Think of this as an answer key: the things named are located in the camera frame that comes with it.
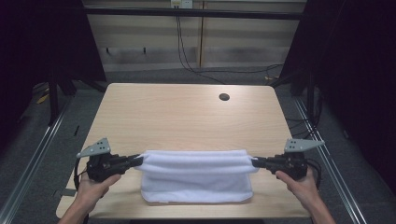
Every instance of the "electrical outlet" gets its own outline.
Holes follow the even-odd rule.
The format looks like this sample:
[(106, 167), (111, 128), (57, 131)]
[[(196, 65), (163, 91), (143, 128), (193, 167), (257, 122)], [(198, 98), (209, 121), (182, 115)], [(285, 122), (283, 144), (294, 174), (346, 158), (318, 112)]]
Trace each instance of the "electrical outlet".
[(171, 8), (181, 8), (181, 0), (171, 0)]
[(192, 0), (181, 0), (181, 8), (192, 8)]

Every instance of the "light wood tabletop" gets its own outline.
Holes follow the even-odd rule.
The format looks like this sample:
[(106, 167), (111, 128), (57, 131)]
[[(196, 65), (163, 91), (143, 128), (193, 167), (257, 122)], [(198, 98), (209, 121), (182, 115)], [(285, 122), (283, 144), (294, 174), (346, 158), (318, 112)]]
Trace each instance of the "light wood tabletop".
[[(225, 93), (229, 100), (220, 99)], [(264, 86), (111, 84), (84, 147), (103, 137), (112, 154), (130, 156), (148, 149), (245, 149), (251, 156), (282, 154), (290, 131), (273, 88)], [(81, 159), (79, 170), (86, 166)], [(147, 203), (141, 172), (131, 168), (99, 201), (98, 218), (262, 218), (308, 217), (300, 202), (267, 170), (251, 174), (253, 197), (243, 203)], [(73, 189), (73, 176), (67, 184)], [(73, 197), (63, 196), (61, 217)]]

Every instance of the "folded white fabric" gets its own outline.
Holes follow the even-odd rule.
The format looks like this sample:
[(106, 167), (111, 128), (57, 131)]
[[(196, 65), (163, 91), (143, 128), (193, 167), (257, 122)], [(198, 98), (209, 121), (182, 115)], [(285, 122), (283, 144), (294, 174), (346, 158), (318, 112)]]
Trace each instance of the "folded white fabric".
[(248, 174), (257, 172), (245, 150), (148, 150), (143, 164), (142, 195), (148, 202), (227, 203), (253, 195)]

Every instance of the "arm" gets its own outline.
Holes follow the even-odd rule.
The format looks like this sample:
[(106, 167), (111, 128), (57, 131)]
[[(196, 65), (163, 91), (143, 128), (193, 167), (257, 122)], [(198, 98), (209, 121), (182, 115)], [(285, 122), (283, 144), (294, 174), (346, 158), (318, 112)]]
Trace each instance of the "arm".
[(335, 224), (329, 209), (318, 194), (315, 178), (310, 167), (308, 167), (306, 177), (298, 181), (294, 181), (281, 171), (276, 171), (276, 176), (288, 185), (288, 190), (296, 196), (303, 208), (309, 212), (314, 223)]
[(108, 192), (109, 187), (119, 181), (120, 178), (121, 175), (113, 175), (104, 182), (97, 183), (90, 180), (86, 173), (82, 174), (76, 199), (58, 224), (82, 223), (84, 217), (93, 210), (99, 199)]

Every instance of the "gray carpet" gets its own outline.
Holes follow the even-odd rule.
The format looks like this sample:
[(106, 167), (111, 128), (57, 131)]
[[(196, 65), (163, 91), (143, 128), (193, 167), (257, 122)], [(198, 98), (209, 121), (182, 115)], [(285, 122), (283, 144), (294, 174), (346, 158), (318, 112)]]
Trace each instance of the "gray carpet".
[[(235, 68), (227, 70), (246, 71), (247, 68)], [(249, 68), (250, 72), (265, 70), (262, 67)], [(266, 77), (274, 77), (279, 70), (270, 70), (268, 74), (260, 73), (204, 73), (218, 79), (220, 82), (234, 85), (265, 85)], [(219, 84), (218, 81), (208, 77), (202, 77), (184, 69), (170, 69), (144, 72), (124, 72), (107, 74), (108, 83), (133, 82), (133, 83), (200, 83)], [(26, 196), (23, 198), (12, 223), (56, 223), (58, 218), (55, 211), (60, 198), (55, 191), (65, 187), (73, 170), (75, 155), (81, 149), (88, 131), (92, 125), (94, 115), (103, 98), (103, 94), (92, 90), (82, 83), (76, 83), (78, 92), (71, 100), (64, 120), (49, 146), (49, 150), (42, 161)], [(296, 138), (308, 134), (305, 125), (300, 121), (300, 114), (294, 103), (294, 97), (290, 96), (289, 86), (284, 85), (276, 88), (276, 94), (282, 106), (285, 118), (288, 119), (290, 131)], [(1, 188), (1, 203), (7, 199), (13, 190), (19, 176), (32, 156), (40, 138), (44, 134), (49, 121), (50, 108), (48, 101), (42, 105), (36, 105), (34, 96), (32, 103), (25, 113), (25, 121), (22, 120), (14, 139), (8, 146), (8, 151), (0, 160), (0, 175), (4, 180)], [(326, 141), (343, 178), (350, 188), (353, 196), (359, 203), (359, 207), (367, 220), (367, 223), (393, 223), (396, 220), (395, 196), (383, 183), (375, 170), (364, 160), (359, 148), (353, 141), (346, 139), (344, 129), (332, 111), (324, 104), (322, 116), (318, 125), (318, 131)], [(321, 158), (316, 151), (309, 151), (306, 156), (317, 161)], [(321, 183), (321, 196), (329, 206), (337, 223), (353, 223), (339, 193), (332, 182), (328, 172), (324, 169)], [(266, 224), (272, 223), (311, 223), (308, 218), (273, 218), (265, 219)], [(95, 220), (90, 223), (129, 223), (129, 220)]]

